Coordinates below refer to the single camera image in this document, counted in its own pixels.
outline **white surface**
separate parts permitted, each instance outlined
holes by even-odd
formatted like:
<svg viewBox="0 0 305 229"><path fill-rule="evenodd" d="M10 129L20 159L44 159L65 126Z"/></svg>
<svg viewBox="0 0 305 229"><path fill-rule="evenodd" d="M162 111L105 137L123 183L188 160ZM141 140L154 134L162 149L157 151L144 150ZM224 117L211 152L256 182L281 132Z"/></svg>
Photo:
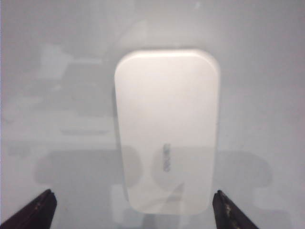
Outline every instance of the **white surface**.
<svg viewBox="0 0 305 229"><path fill-rule="evenodd" d="M2 0L1 220L51 188L53 228L215 229L212 206L132 210L117 147L118 61L196 47L222 70L212 190L259 228L303 229L304 12L303 0Z"/></svg>
<svg viewBox="0 0 305 229"><path fill-rule="evenodd" d="M198 50L138 51L115 70L124 176L131 206L149 214L208 208L219 70Z"/></svg>

